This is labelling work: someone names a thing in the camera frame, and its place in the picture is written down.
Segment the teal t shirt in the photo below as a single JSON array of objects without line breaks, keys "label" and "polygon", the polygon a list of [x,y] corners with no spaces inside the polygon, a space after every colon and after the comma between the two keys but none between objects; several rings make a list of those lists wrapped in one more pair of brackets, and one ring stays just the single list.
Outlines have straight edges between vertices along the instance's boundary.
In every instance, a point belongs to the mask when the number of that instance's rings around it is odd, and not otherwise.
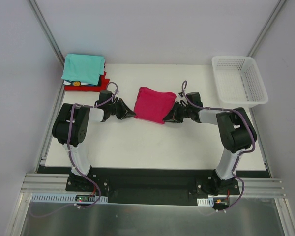
[{"label": "teal t shirt", "polygon": [[103,56],[67,54],[64,61],[62,79],[98,85],[104,75],[105,58]]}]

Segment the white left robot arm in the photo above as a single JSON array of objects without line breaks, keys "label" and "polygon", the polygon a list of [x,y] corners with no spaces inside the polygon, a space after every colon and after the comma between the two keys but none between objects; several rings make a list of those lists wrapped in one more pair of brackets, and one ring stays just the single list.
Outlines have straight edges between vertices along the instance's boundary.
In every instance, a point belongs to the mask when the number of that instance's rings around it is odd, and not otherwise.
[{"label": "white left robot arm", "polygon": [[52,128],[52,135],[65,149],[71,172],[66,191],[98,192],[84,140],[90,122],[105,122],[110,116],[123,120],[136,114],[116,94],[105,90],[93,106],[64,103]]}]

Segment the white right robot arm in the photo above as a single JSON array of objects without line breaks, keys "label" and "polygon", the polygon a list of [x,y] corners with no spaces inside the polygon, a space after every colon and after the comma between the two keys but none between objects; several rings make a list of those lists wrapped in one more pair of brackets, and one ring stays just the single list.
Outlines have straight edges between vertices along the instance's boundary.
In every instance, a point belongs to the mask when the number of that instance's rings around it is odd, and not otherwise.
[{"label": "white right robot arm", "polygon": [[175,102],[173,108],[163,118],[164,122],[182,123],[189,118],[196,123],[216,125],[224,147],[218,166],[212,176],[201,184],[201,190],[217,196],[237,184],[236,169],[244,153],[253,152],[257,135],[244,108],[213,109],[204,108],[198,92],[185,95],[183,100]]}]

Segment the red t shirt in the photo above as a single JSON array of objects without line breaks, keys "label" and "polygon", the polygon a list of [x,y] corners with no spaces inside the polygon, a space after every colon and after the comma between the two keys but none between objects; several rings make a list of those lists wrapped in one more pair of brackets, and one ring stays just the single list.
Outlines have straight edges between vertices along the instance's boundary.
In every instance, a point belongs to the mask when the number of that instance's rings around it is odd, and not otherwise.
[{"label": "red t shirt", "polygon": [[103,75],[99,76],[99,81],[101,81],[102,85],[100,87],[95,87],[93,89],[89,89],[89,90],[71,90],[67,87],[64,86],[64,90],[65,91],[79,91],[79,92],[101,92],[103,90],[106,89],[107,84],[110,82],[110,79],[106,78],[106,72],[104,72]]}]

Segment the white plastic basket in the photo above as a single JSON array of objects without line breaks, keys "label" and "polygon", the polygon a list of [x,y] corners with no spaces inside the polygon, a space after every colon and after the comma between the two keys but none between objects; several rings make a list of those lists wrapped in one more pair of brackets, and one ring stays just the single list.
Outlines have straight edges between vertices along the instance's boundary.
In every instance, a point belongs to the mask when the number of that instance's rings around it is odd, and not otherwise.
[{"label": "white plastic basket", "polygon": [[253,108],[268,102],[267,91],[252,57],[214,56],[211,60],[219,102],[223,108]]}]

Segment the crimson pink t shirt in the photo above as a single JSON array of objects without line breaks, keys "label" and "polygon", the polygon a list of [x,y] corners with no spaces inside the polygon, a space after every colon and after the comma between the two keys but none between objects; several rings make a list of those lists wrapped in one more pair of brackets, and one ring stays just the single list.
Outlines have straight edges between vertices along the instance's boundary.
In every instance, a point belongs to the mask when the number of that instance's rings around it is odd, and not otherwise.
[{"label": "crimson pink t shirt", "polygon": [[140,87],[134,106],[134,118],[164,124],[163,118],[171,111],[176,101],[172,92],[157,92]]}]

